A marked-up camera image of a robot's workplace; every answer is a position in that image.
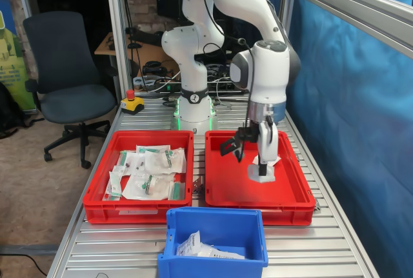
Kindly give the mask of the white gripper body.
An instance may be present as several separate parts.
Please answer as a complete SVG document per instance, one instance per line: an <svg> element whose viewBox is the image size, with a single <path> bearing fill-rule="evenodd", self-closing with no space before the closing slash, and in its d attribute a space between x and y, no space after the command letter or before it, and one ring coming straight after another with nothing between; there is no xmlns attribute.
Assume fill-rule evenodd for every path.
<svg viewBox="0 0 413 278"><path fill-rule="evenodd" d="M277 160L277 126L263 121L259 124L257 140L259 164L268 164Z"/></svg>

